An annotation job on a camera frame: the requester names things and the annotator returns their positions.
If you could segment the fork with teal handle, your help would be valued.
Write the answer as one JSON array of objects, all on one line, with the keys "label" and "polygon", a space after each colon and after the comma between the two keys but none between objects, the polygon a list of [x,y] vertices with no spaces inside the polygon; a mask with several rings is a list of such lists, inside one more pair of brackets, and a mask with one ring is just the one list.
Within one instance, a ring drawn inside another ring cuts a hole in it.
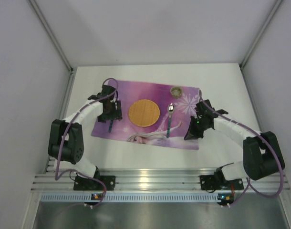
[{"label": "fork with teal handle", "polygon": [[110,121],[109,129],[108,129],[109,133],[112,131],[113,122],[114,122],[113,120]]}]

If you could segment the purple printed placemat cloth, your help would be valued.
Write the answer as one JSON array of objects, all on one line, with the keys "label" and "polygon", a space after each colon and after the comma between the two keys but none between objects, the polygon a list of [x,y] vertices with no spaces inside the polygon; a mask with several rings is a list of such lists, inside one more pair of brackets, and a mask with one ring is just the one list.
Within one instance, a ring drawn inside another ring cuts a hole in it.
[{"label": "purple printed placemat cloth", "polygon": [[[199,102],[197,87],[183,86],[183,94],[179,99],[171,96],[171,85],[119,81],[118,93],[122,106],[122,120],[114,121],[112,131],[109,133],[109,122],[95,123],[91,132],[93,137],[110,140],[126,141],[137,144],[179,148],[184,150],[198,150],[197,140],[184,140],[187,133],[190,117],[196,115],[195,106]],[[155,102],[160,109],[158,121],[149,127],[138,127],[134,125],[128,116],[130,106],[142,99]],[[168,105],[175,105],[172,114],[172,122],[169,138],[166,137],[168,126]]]}]

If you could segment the round woven bamboo plate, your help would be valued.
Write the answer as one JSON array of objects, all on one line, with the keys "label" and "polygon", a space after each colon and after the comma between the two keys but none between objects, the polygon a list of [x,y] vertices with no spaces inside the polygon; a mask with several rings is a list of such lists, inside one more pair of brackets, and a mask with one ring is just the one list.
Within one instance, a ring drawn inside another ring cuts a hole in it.
[{"label": "round woven bamboo plate", "polygon": [[134,102],[128,111],[129,120],[138,127],[154,125],[160,117],[159,106],[148,99]]}]

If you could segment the spoon with teal handle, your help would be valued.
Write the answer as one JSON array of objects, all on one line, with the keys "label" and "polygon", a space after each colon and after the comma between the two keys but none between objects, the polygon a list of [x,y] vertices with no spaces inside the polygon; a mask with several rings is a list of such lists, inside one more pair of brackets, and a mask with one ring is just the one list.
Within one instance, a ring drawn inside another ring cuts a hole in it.
[{"label": "spoon with teal handle", "polygon": [[170,103],[168,105],[168,108],[167,108],[168,115],[169,115],[167,132],[166,132],[166,137],[167,138],[169,138],[169,136],[170,136],[171,122],[172,122],[172,114],[174,113],[174,110],[175,110],[175,105],[173,103]]}]

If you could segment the speckled ceramic cup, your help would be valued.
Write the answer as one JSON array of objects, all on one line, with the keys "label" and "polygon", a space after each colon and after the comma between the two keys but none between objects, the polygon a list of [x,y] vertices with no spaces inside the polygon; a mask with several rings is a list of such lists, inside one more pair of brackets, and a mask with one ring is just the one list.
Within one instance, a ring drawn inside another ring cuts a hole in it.
[{"label": "speckled ceramic cup", "polygon": [[183,94],[183,89],[180,86],[173,86],[170,89],[171,96],[175,99],[179,99]]}]

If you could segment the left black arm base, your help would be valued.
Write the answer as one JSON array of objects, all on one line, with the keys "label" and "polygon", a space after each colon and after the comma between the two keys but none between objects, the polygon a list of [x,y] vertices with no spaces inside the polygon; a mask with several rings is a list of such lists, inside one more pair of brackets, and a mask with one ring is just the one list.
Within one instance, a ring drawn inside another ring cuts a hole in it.
[{"label": "left black arm base", "polygon": [[[99,180],[105,184],[107,191],[113,191],[115,187],[116,176],[100,176]],[[101,183],[97,181],[93,181],[88,178],[76,176],[74,180],[74,191],[100,191],[103,190],[104,187]]]}]

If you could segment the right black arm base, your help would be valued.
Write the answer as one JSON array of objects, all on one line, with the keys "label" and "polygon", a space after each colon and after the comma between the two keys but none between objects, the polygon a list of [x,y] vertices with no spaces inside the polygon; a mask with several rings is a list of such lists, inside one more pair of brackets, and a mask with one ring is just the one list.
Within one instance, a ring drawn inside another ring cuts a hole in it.
[{"label": "right black arm base", "polygon": [[214,192],[217,190],[243,190],[244,185],[242,179],[231,181],[219,180],[214,175],[200,175],[201,190]]}]

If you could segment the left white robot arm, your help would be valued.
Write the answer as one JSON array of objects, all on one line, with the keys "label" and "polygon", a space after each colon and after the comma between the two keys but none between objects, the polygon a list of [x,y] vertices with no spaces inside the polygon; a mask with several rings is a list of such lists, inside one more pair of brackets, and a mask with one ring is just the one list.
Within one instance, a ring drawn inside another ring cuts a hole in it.
[{"label": "left white robot arm", "polygon": [[103,85],[102,91],[91,95],[75,113],[63,120],[55,119],[52,122],[48,154],[57,160],[56,180],[66,172],[75,172],[90,180],[99,179],[98,167],[83,155],[83,130],[94,127],[97,122],[109,122],[108,131],[111,132],[113,122],[122,120],[121,101],[118,100],[117,89],[117,86]]}]

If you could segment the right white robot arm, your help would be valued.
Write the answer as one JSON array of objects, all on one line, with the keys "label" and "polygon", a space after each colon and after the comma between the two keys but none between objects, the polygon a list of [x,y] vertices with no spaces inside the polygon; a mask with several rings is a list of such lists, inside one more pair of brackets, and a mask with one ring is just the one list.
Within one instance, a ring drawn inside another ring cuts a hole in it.
[{"label": "right white robot arm", "polygon": [[231,181],[241,178],[259,180],[285,169],[284,159],[276,135],[259,132],[227,117],[227,111],[215,110],[209,100],[200,101],[195,107],[184,140],[204,137],[208,129],[218,131],[243,150],[243,160],[217,168],[221,179]]}]

